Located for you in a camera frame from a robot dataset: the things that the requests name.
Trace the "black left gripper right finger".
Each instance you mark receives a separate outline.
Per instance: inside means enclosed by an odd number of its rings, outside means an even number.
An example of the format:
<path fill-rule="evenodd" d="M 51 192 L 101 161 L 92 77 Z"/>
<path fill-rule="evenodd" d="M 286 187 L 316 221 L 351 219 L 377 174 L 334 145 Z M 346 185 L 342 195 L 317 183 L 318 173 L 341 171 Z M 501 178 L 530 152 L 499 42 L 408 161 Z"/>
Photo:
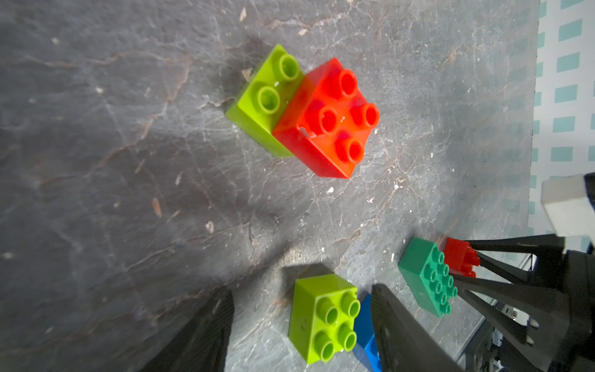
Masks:
<path fill-rule="evenodd" d="M 370 312 L 383 372 L 461 370 L 387 285 L 372 286 Z"/>

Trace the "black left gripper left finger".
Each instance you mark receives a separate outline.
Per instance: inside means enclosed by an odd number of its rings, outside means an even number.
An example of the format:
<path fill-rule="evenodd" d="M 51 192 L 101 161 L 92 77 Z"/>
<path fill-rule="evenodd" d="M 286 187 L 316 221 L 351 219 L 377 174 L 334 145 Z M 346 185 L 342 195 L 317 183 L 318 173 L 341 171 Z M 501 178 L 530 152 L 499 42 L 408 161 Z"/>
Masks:
<path fill-rule="evenodd" d="M 235 305 L 229 288 L 218 288 L 143 371 L 223 371 Z"/>

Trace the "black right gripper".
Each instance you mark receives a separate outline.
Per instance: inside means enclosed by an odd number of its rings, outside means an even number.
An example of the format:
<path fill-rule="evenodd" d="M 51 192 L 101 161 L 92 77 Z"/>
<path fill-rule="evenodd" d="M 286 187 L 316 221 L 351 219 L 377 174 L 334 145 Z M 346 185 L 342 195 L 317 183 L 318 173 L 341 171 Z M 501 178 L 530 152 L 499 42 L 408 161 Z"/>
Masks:
<path fill-rule="evenodd" d="M 553 233 L 469 241 L 470 247 L 478 252 L 535 255 L 533 270 L 525 271 L 478 253 L 480 266 L 512 284 L 456 274 L 454 283 L 458 295 L 519 351 L 558 353 L 548 366 L 549 371 L 568 371 L 573 363 L 593 371 L 594 358 L 582 357 L 579 352 L 594 350 L 594 257 L 590 253 L 568 251 L 565 238 L 583 236 L 589 243 L 594 241 L 594 174 L 545 181 L 542 205 Z M 527 313 L 537 325 L 520 325 L 486 303 L 479 294 Z"/>

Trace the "green long lego brick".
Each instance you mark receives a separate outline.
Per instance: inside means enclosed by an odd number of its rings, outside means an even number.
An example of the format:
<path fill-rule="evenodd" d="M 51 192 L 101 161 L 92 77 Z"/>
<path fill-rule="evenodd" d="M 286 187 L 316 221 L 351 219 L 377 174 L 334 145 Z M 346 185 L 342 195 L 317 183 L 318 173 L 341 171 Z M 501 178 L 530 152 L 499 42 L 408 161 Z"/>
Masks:
<path fill-rule="evenodd" d="M 451 313 L 458 288 L 436 243 L 413 237 L 398 268 L 420 308 L 440 318 Z"/>

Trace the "lime lego brick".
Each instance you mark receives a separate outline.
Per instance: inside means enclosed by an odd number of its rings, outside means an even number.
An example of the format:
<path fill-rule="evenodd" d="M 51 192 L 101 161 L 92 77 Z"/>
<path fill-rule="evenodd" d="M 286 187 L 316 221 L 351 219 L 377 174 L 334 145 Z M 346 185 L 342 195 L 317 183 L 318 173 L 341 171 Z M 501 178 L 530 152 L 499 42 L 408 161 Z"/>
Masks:
<path fill-rule="evenodd" d="M 293 157 L 272 131 L 303 78 L 297 59 L 276 45 L 228 108 L 226 117 L 275 157 Z"/>
<path fill-rule="evenodd" d="M 306 364 L 327 363 L 354 349 L 357 295 L 357 287 L 337 274 L 296 280 L 288 337 Z"/>

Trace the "red lego brick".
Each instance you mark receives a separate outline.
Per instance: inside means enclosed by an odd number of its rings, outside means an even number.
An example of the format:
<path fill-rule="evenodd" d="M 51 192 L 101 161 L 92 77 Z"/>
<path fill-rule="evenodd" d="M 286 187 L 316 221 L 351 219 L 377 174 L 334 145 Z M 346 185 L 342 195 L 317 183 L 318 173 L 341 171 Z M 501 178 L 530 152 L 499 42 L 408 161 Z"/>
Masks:
<path fill-rule="evenodd" d="M 380 118 L 334 57 L 305 75 L 272 134 L 317 176 L 349 179 Z"/>
<path fill-rule="evenodd" d="M 477 277 L 475 267 L 480 266 L 480 257 L 469 242 L 448 238 L 446 240 L 445 264 L 449 266 L 449 272 L 460 274 L 465 277 Z"/>

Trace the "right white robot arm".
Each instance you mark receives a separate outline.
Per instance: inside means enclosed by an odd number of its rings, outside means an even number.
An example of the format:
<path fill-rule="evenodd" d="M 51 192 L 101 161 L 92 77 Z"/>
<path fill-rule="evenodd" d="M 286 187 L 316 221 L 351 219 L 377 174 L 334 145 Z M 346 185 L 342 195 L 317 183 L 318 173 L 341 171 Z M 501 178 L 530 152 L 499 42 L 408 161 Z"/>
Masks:
<path fill-rule="evenodd" d="M 502 281 L 457 275 L 454 282 L 502 333 L 507 371 L 592 371 L 594 252 L 568 250 L 565 239 L 594 238 L 594 175 L 544 181 L 541 203 L 552 234 L 469 243 Z"/>

